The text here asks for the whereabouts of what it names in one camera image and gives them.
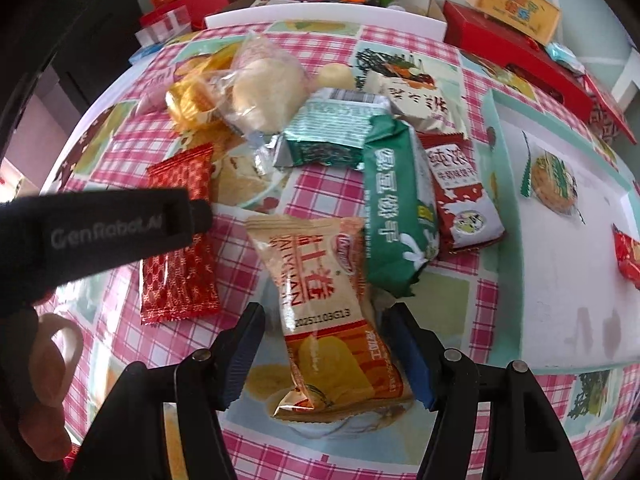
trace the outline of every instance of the metal screw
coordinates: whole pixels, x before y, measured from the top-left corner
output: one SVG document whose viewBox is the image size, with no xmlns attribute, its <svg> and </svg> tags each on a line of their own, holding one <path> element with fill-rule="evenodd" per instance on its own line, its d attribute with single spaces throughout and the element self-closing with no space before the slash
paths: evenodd
<svg viewBox="0 0 640 480">
<path fill-rule="evenodd" d="M 211 352 L 209 351 L 208 348 L 201 348 L 199 350 L 196 350 L 193 353 L 192 357 L 196 361 L 206 361 L 211 357 Z"/>
<path fill-rule="evenodd" d="M 447 348 L 444 351 L 444 358 L 447 361 L 452 361 L 454 363 L 457 363 L 458 361 L 460 361 L 460 359 L 462 359 L 462 354 L 460 353 L 459 350 L 456 350 L 455 348 Z"/>
<path fill-rule="evenodd" d="M 513 366 L 513 369 L 521 374 L 529 370 L 529 365 L 527 365 L 524 361 L 514 361 L 513 363 L 511 363 L 511 366 Z"/>
</svg>

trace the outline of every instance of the orange and beige snack package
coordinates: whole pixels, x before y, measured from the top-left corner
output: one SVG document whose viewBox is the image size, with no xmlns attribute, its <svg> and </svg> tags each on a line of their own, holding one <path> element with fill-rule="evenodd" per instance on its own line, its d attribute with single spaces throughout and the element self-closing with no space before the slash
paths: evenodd
<svg viewBox="0 0 640 480">
<path fill-rule="evenodd" d="M 364 219 L 264 215 L 245 225 L 280 293 L 295 386 L 273 416 L 331 422 L 411 398 L 369 315 Z"/>
</svg>

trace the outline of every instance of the red snack package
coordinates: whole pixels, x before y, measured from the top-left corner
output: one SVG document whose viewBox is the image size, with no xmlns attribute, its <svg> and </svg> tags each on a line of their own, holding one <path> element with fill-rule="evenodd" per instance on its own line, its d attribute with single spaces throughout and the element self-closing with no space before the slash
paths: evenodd
<svg viewBox="0 0 640 480">
<path fill-rule="evenodd" d="M 147 168 L 149 187 L 186 187 L 192 200 L 209 199 L 211 144 Z M 142 324 L 213 314 L 220 309 L 214 255 L 206 234 L 190 247 L 142 262 Z"/>
<path fill-rule="evenodd" d="M 504 227 L 460 143 L 433 136 L 426 147 L 438 210 L 440 245 L 449 252 L 497 242 Z"/>
<path fill-rule="evenodd" d="M 640 242 L 625 235 L 616 226 L 613 226 L 613 241 L 620 274 L 640 288 Z"/>
</svg>

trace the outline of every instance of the yellow bun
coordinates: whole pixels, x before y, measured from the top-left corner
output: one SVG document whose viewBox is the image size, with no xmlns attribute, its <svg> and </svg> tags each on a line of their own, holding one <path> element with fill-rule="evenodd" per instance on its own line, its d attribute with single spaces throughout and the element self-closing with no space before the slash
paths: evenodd
<svg viewBox="0 0 640 480">
<path fill-rule="evenodd" d="M 356 81 L 351 68 L 342 63 L 329 63 L 318 70 L 316 88 L 339 88 L 341 90 L 355 90 Z"/>
<path fill-rule="evenodd" d="M 308 97 L 305 71 L 279 59 L 257 59 L 236 78 L 232 103 L 246 130 L 282 131 Z"/>
</svg>

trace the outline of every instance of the barcode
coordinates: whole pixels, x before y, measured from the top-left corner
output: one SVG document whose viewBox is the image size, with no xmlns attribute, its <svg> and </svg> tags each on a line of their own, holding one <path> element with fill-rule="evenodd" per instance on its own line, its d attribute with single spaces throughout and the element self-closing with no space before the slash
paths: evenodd
<svg viewBox="0 0 640 480">
<path fill-rule="evenodd" d="M 352 101 L 356 103 L 375 103 L 378 102 L 376 98 L 379 95 L 368 94 L 361 92 L 360 90 L 340 90 L 338 88 L 332 89 L 329 99 L 337 99 L 338 101 Z"/>
</svg>

